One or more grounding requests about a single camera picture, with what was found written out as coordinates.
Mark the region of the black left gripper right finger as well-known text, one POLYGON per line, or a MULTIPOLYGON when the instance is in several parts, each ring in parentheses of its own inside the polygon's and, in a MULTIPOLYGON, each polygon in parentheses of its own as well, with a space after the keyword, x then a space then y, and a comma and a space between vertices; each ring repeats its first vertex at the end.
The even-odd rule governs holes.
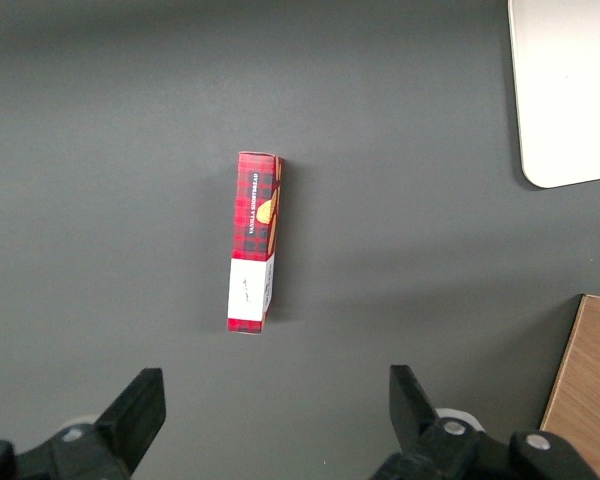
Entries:
POLYGON ((518 431, 501 443, 457 416, 435 410, 412 369, 393 365, 389 414, 401 451, 373 479, 596 479, 562 437, 518 431))

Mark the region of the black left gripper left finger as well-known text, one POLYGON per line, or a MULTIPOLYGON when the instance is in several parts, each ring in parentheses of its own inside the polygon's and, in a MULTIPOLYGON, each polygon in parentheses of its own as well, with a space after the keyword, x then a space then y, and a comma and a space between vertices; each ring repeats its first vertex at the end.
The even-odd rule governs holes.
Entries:
POLYGON ((163 371, 145 368, 93 421, 76 419, 23 453, 0 440, 0 479, 130 479, 165 419, 163 371))

